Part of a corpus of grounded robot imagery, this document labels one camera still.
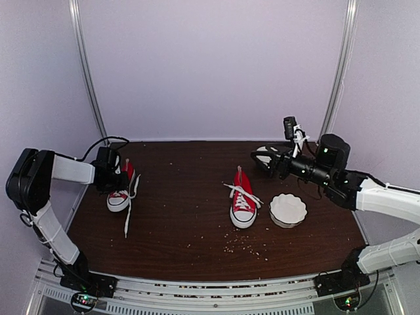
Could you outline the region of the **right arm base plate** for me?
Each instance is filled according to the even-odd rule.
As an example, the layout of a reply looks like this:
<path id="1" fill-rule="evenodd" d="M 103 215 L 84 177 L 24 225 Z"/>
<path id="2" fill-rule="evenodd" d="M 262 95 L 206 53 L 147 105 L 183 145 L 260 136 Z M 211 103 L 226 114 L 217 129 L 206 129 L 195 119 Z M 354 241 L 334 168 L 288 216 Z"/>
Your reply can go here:
<path id="1" fill-rule="evenodd" d="M 370 284 L 369 276 L 365 274 L 354 275 L 351 272 L 344 271 L 330 274 L 323 273 L 314 278 L 314 285 L 319 297 L 356 290 L 368 284 Z"/>

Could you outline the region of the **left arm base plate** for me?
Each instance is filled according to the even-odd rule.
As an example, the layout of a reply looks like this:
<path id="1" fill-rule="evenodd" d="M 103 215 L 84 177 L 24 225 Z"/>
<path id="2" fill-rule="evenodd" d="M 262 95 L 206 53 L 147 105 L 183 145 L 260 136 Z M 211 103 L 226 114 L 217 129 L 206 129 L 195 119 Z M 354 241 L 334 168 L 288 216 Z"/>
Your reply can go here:
<path id="1" fill-rule="evenodd" d="M 94 297 L 112 298 L 117 287 L 117 278 L 90 274 L 90 278 L 87 281 L 82 281 L 71 276 L 64 276 L 60 280 L 60 285 Z"/>

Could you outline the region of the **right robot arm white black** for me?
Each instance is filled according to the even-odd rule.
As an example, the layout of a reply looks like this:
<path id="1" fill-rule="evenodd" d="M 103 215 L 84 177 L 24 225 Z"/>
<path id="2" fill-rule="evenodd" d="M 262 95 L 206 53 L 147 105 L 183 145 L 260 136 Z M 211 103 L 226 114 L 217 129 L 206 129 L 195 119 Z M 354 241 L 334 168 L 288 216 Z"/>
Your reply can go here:
<path id="1" fill-rule="evenodd" d="M 321 136 L 316 155 L 294 155 L 287 148 L 254 150 L 251 158 L 269 175 L 294 175 L 317 184 L 335 205 L 351 211 L 370 211 L 419 223 L 419 191 L 381 182 L 369 173 L 346 168 L 350 146 L 339 136 Z M 343 262 L 336 282 L 351 289 L 362 276 L 380 269 L 419 260 L 419 231 L 379 245 L 353 249 Z"/>

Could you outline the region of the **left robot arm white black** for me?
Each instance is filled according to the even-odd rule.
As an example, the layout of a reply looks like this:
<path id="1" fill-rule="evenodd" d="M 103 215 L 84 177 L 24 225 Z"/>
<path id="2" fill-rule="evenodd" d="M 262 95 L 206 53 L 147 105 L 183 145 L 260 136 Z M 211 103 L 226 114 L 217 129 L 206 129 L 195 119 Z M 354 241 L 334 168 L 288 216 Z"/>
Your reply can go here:
<path id="1" fill-rule="evenodd" d="M 128 192 L 134 170 L 121 163 L 115 148 L 101 146 L 96 158 L 87 163 L 52 150 L 23 149 L 6 182 L 8 198 L 20 210 L 21 221 L 36 233 L 54 255 L 63 277 L 80 291 L 90 290 L 94 276 L 86 256 L 74 244 L 58 221 L 51 203 L 51 182 L 63 180 L 93 185 L 101 194 Z"/>

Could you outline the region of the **red canvas sneaker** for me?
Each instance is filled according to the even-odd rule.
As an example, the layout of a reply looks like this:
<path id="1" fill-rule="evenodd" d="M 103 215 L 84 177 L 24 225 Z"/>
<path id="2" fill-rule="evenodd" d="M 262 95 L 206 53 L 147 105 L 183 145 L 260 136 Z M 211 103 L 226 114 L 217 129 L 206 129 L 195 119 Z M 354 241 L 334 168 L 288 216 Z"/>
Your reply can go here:
<path id="1" fill-rule="evenodd" d="M 250 180 L 240 165 L 237 166 L 232 184 L 224 183 L 224 186 L 230 189 L 229 214 L 232 224 L 238 229 L 251 227 L 263 202 L 253 193 Z"/>
<path id="2" fill-rule="evenodd" d="M 137 196 L 137 189 L 141 174 L 136 173 L 133 164 L 128 158 L 125 160 L 122 167 L 117 167 L 116 173 L 118 175 L 127 175 L 128 183 L 124 188 L 108 194 L 106 205 L 108 210 L 112 213 L 127 210 L 127 216 L 124 224 L 124 236 L 127 238 L 132 211 L 132 202 Z"/>

